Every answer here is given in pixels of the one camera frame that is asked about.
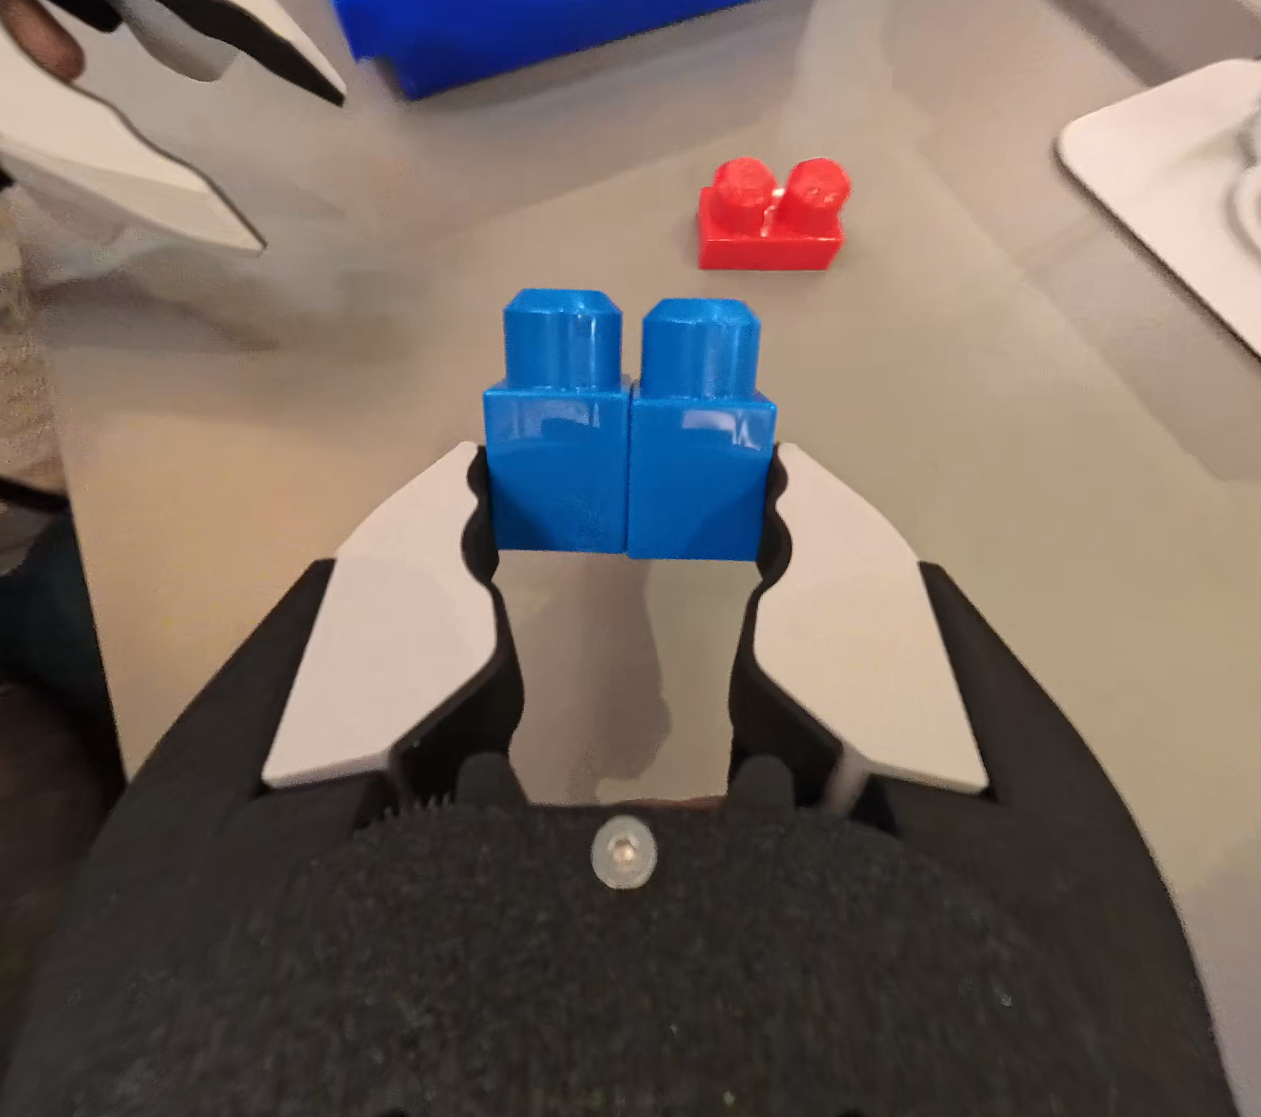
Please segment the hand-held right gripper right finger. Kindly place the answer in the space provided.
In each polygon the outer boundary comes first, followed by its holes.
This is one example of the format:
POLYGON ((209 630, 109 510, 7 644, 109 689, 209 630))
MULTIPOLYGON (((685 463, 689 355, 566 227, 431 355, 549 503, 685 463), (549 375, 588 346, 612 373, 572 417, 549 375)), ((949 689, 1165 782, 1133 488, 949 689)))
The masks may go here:
POLYGON ((919 559, 798 445, 771 459, 757 574, 731 676, 734 775, 771 758, 794 804, 822 813, 850 813, 871 778, 988 791, 919 559))

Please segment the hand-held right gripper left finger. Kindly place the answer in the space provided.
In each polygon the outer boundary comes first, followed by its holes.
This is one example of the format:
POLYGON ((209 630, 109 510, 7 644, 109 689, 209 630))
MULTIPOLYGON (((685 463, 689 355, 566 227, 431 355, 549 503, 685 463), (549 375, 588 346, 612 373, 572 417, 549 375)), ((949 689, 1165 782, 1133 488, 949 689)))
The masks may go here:
POLYGON ((493 574, 486 451, 455 445, 340 540, 259 782, 453 791, 508 758, 524 680, 493 574))

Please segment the blue one-stud block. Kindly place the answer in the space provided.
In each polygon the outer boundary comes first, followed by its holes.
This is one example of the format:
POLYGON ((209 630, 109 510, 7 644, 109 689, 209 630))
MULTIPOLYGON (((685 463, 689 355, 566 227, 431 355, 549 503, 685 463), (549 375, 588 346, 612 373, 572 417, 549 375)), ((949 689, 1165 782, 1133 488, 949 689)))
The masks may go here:
POLYGON ((742 303, 665 299, 644 321, 627 403, 627 559, 754 561, 778 407, 757 390, 742 303))
POLYGON ((621 554, 632 417, 621 310, 592 288, 522 288, 500 322, 504 378, 484 393, 497 545, 621 554))

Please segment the red two-stud block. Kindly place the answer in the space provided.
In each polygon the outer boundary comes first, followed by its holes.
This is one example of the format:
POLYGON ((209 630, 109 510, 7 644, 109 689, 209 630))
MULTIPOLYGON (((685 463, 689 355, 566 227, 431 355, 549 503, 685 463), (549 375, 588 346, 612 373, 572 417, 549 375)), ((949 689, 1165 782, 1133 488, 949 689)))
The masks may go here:
POLYGON ((817 156, 778 179, 761 159, 719 164, 699 195, 702 270, 828 270, 845 249, 850 178, 817 156))

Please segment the grey desk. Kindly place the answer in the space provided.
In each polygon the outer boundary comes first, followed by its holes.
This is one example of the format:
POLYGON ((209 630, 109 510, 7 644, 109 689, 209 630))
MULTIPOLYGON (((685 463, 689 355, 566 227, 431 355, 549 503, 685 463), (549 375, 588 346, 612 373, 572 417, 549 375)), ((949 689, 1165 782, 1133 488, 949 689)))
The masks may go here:
POLYGON ((128 34, 86 87, 265 230, 59 294, 59 435, 128 770, 311 561, 480 436, 519 288, 734 294, 807 447, 946 566, 1127 796, 1259 1114, 1259 361, 1070 184, 1065 122, 1259 56, 1253 0, 765 0, 402 104, 325 0, 325 108, 128 34), (702 270, 719 164, 850 178, 828 270, 702 270))

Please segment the person's left hand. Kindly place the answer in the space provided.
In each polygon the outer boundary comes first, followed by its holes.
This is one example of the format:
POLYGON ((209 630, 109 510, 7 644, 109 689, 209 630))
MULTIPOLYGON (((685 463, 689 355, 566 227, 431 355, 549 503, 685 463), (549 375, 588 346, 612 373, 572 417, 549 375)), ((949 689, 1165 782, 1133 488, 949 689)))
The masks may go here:
POLYGON ((86 68, 81 43, 42 6, 42 0, 0 0, 11 37, 52 78, 75 85, 86 68))

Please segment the white instruction stand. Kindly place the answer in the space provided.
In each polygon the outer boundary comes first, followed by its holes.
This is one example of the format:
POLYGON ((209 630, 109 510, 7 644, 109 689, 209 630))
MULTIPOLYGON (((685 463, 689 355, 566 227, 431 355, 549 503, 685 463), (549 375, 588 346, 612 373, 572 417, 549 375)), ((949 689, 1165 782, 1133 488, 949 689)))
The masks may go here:
POLYGON ((1064 171, 1261 355, 1261 63, 1223 58, 1070 122, 1064 171))

